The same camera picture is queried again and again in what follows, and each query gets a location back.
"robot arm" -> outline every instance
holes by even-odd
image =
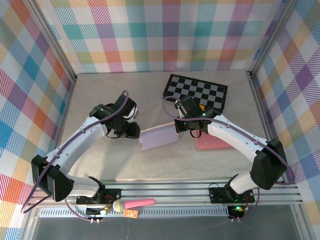
[[[283,159],[286,159],[283,146],[278,139],[274,138],[269,142],[264,138],[257,137],[230,122],[213,107],[202,110],[190,96],[177,101],[175,106],[179,110],[181,118],[175,120],[178,132],[200,130],[218,137],[243,153],[252,162],[250,172],[240,176],[235,175],[224,186],[225,194],[230,200],[234,200],[237,195],[257,187],[269,190],[286,172],[287,167],[267,149],[272,149]],[[191,120],[193,118],[203,118],[203,120]]]
[[[123,110],[110,119],[98,124],[94,124],[107,116],[115,113],[125,102],[125,96],[121,95],[114,104],[96,106],[86,118],[80,128],[70,136],[63,144],[57,147],[45,157],[35,156],[31,161],[32,177],[34,183],[38,180],[42,170],[48,165],[47,160],[57,159],[53,162],[44,177],[40,180],[39,187],[48,194],[53,200],[59,202],[67,196],[85,196],[97,199],[98,191],[103,191],[103,184],[94,177],[82,178],[68,175],[72,166],[90,148],[90,146],[113,131],[113,134],[119,137],[138,138],[140,128],[133,120],[138,116],[136,103],[128,98]],[[64,147],[63,151],[58,151],[78,132],[82,132],[78,137]]]

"colorful plaid backdrop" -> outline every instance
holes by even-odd
[[[320,239],[320,1],[300,0],[258,73],[273,133],[282,141]]]
[[[278,9],[276,10],[274,16],[273,16],[273,19],[267,29],[267,31],[265,32],[264,36],[263,36],[263,39],[259,45],[259,48],[257,49],[257,51],[255,52],[255,55],[253,57],[253,61],[251,62],[250,64],[250,67],[248,69],[245,69],[245,70],[248,70],[248,71],[252,71],[254,66],[256,65],[257,63],[257,60],[258,58],[260,57],[260,54],[262,52],[262,50],[264,49],[264,47],[266,46],[268,40],[269,40],[269,37],[271,35],[271,33],[275,30],[277,24],[277,20],[279,18],[279,16],[283,13],[283,10],[284,10],[284,7],[286,5],[286,3],[288,2],[288,0],[281,0],[281,3],[278,7]]]
[[[71,84],[23,0],[0,0],[0,240],[18,237],[30,162],[53,149]]]
[[[38,3],[80,73],[249,69],[283,6],[281,0]]]

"small orange card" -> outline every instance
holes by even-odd
[[[137,210],[125,209],[124,212],[123,212],[123,216],[127,217],[127,218],[136,219],[138,217],[138,211]]]

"metal rail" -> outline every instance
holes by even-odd
[[[163,207],[205,207],[205,206],[235,206],[236,203],[212,204],[209,197],[209,185],[217,183],[223,187],[228,178],[186,180],[114,180],[105,181],[107,189],[122,189],[121,199],[145,199],[154,198],[153,208]],[[38,202],[46,194],[38,189],[30,201],[30,205]],[[75,197],[69,197],[68,202],[72,205]],[[291,205],[302,204],[298,187],[296,185],[281,186],[275,185],[270,190],[260,190],[260,205]],[[64,207],[64,201],[55,202],[51,198],[45,200],[40,205],[42,208]]]
[[[252,75],[255,76],[259,72],[262,65],[265,63],[267,56],[269,55],[271,49],[275,45],[278,37],[280,36],[284,26],[286,25],[289,17],[291,16],[292,12],[294,11],[298,0],[288,0],[280,14],[280,17],[277,19],[275,23],[275,27],[270,34],[268,41],[266,42],[265,46],[262,47],[262,52],[260,53],[255,65],[252,69]]]
[[[45,18],[42,10],[40,9],[36,0],[24,0],[25,5],[27,6],[28,10],[30,11],[31,15],[33,16],[34,20],[38,24],[41,32],[45,36],[46,40],[48,41],[49,45],[51,46],[52,50],[54,51],[56,57],[59,59],[60,63],[62,64],[66,74],[68,77],[75,82],[77,79],[77,73],[71,66],[65,52],[63,51],[62,47],[59,44],[55,34],[53,33],[47,19]]]

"black and white checkerboard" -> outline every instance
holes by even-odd
[[[197,104],[214,107],[221,113],[225,108],[228,86],[171,74],[163,92],[163,98],[174,96],[182,99],[191,96]]]

